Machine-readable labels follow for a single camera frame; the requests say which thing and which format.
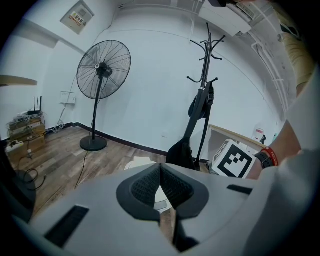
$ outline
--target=cable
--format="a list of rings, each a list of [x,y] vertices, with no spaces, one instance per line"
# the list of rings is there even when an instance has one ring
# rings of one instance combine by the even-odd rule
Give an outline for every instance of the cable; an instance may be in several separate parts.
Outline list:
[[[94,119],[95,119],[96,115],[97,115],[97,112],[94,113],[94,116],[93,116],[93,118],[92,118],[92,122],[91,122],[91,125],[90,125],[90,130],[89,130],[89,137],[90,137],[90,134],[91,134],[92,125],[93,125],[93,123],[94,123]],[[86,164],[86,157],[87,157],[88,153],[89,153],[89,151],[87,151],[86,154],[85,154],[85,156],[84,156],[82,170],[81,170],[81,172],[80,172],[80,176],[79,176],[79,178],[78,178],[78,181],[77,181],[76,184],[75,184],[74,189],[77,188],[77,186],[78,186],[78,184],[79,184],[79,181],[80,181],[80,178],[81,178],[81,176],[82,176],[82,173],[84,172],[85,164]]]
[[[25,159],[25,158],[32,160],[32,157],[31,157],[31,156],[23,156],[23,157],[21,157],[20,160],[19,160],[19,162],[18,162],[18,166],[17,166],[17,170],[16,170],[16,171],[21,171],[21,170],[20,170],[20,162],[21,162],[22,159]],[[32,171],[35,171],[35,173],[36,173],[35,177],[32,178],[31,180],[26,180],[26,175],[29,174],[29,173],[32,172]],[[28,170],[24,173],[23,179],[21,179],[21,181],[22,181],[24,184],[31,184],[31,183],[33,183],[33,182],[35,183],[36,180],[38,179],[38,176],[39,176],[38,171],[37,171],[36,169],[34,169],[34,168],[30,168],[30,169],[28,169]],[[29,190],[29,191],[36,191],[37,189],[39,189],[39,188],[42,187],[42,185],[45,183],[46,178],[47,178],[47,175],[44,175],[42,183],[41,183],[39,186],[37,186],[36,188],[28,188],[28,187],[27,187],[26,189]]]
[[[109,29],[109,28],[111,27],[111,25],[112,25],[112,23],[110,24],[110,26],[109,26],[108,28],[104,29],[103,31],[100,32],[100,34],[98,34],[98,36],[97,36],[97,37],[95,38],[95,40],[93,41],[93,44],[91,45],[91,47],[94,46],[94,44],[95,44],[96,40],[98,39],[98,37],[99,37],[104,31],[106,31],[107,29]],[[73,82],[72,82],[72,85],[71,85],[71,88],[70,88],[70,91],[69,91],[68,98],[67,98],[67,100],[66,100],[66,103],[64,104],[64,108],[63,108],[63,110],[62,110],[62,112],[61,112],[61,115],[60,115],[60,118],[59,118],[58,122],[56,123],[56,125],[55,125],[52,129],[48,129],[48,131],[52,131],[52,132],[54,132],[54,133],[56,134],[56,133],[58,132],[58,128],[60,128],[60,130],[62,130],[62,129],[66,126],[65,123],[62,121],[62,116],[63,116],[63,114],[64,114],[64,112],[65,112],[65,110],[66,110],[66,108],[67,108],[67,104],[68,104],[68,101],[69,101],[69,97],[70,97],[72,88],[74,87],[74,83],[75,83],[75,80],[76,80],[76,78],[77,78],[77,74],[74,76],[74,79],[73,79]]]

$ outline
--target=red wristband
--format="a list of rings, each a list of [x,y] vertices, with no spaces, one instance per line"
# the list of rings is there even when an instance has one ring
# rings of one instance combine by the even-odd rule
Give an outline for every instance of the red wristband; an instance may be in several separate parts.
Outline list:
[[[275,154],[275,152],[273,151],[273,149],[271,147],[265,147],[263,149],[261,149],[261,152],[267,152],[269,155],[270,155],[270,158],[272,160],[272,163],[274,166],[278,166],[279,165],[279,162],[278,162],[278,159],[277,159],[277,156]]]

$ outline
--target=electrical wire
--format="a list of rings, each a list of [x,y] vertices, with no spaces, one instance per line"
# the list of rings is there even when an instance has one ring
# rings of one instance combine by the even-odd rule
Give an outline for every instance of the electrical wire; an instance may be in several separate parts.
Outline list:
[[[90,137],[90,135],[91,135],[92,125],[93,125],[93,123],[94,123],[94,120],[95,120],[95,118],[96,118],[96,115],[97,115],[97,112],[94,113],[94,116],[93,116],[93,118],[92,118],[92,122],[91,122],[91,125],[90,125],[90,130],[89,130],[89,137]],[[80,175],[79,175],[79,178],[78,178],[78,180],[77,180],[77,182],[76,182],[76,184],[75,184],[75,186],[74,186],[74,189],[76,189],[77,186],[79,185],[79,181],[80,181],[81,176],[82,176],[82,173],[84,172],[84,169],[85,169],[86,157],[87,157],[88,153],[89,153],[89,151],[87,151],[86,154],[85,154],[85,156],[84,156],[82,170],[81,170]]]
[[[109,28],[111,27],[111,25],[112,25],[112,23],[110,24],[110,26],[109,26],[108,28],[106,28],[105,30],[101,31],[100,34],[98,34],[98,36],[96,37],[96,39],[93,41],[93,44],[91,45],[91,47],[94,46],[94,44],[96,43],[96,41],[97,41],[97,39],[99,38],[99,36],[100,36],[103,32],[105,32],[107,29],[109,29]],[[65,112],[65,110],[66,110],[66,108],[67,108],[67,104],[68,104],[68,101],[69,101],[69,97],[70,97],[72,88],[74,87],[74,83],[75,83],[76,78],[77,78],[77,74],[74,76],[74,79],[73,79],[73,82],[72,82],[72,85],[71,85],[71,88],[70,88],[70,91],[69,91],[69,94],[68,94],[68,98],[67,98],[67,100],[66,100],[66,103],[64,104],[64,108],[63,108],[63,110],[62,110],[62,112],[61,112],[61,115],[60,115],[60,118],[59,118],[58,122],[56,123],[56,125],[55,125],[53,128],[47,129],[46,131],[48,131],[48,132],[49,132],[49,131],[52,131],[52,132],[54,132],[54,133],[56,134],[56,133],[58,132],[58,128],[59,128],[60,130],[62,130],[62,129],[66,126],[65,123],[62,121],[62,116],[63,116],[63,114],[64,114],[64,112]]]
[[[16,170],[16,171],[22,171],[22,170],[20,170],[20,162],[21,162],[22,159],[31,159],[31,160],[32,160],[32,157],[31,157],[30,155],[29,155],[29,156],[23,156],[23,157],[21,157],[20,160],[19,160],[19,162],[18,162],[17,170]],[[31,173],[32,171],[34,171],[34,172],[36,173],[35,177],[32,178],[32,179],[30,179],[30,180],[26,180],[27,174]],[[20,180],[22,181],[22,183],[24,183],[24,184],[27,185],[27,184],[35,183],[36,180],[38,179],[38,177],[39,177],[38,171],[37,171],[36,169],[34,169],[34,168],[30,168],[30,169],[28,169],[27,171],[24,172],[23,178],[20,179]],[[42,180],[42,183],[41,183],[39,186],[37,186],[37,187],[35,187],[35,188],[28,188],[28,187],[27,187],[26,189],[29,190],[29,191],[36,191],[36,190],[38,190],[39,188],[41,188],[41,187],[43,186],[43,184],[44,184],[45,181],[46,181],[46,178],[47,178],[47,175],[44,175],[43,180]]]
[[[267,65],[267,63],[265,62],[264,58],[262,58],[262,56],[260,55],[260,52],[259,52],[259,48],[258,48],[258,44],[256,45],[256,53],[259,55],[260,59],[263,61],[265,67],[268,69],[269,71],[269,74],[271,74],[271,71],[269,69],[269,66]]]

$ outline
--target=wall outlet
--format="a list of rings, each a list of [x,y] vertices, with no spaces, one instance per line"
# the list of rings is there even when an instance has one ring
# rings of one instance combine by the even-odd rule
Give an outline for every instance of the wall outlet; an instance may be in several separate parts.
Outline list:
[[[75,94],[73,92],[61,91],[60,92],[60,103],[75,104],[76,103]]]

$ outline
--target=wristwatch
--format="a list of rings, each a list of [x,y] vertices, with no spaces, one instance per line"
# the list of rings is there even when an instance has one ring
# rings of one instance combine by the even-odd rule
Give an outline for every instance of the wristwatch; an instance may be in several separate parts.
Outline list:
[[[262,164],[262,169],[272,167],[274,164],[272,163],[272,159],[264,152],[259,152],[254,155],[258,158]]]

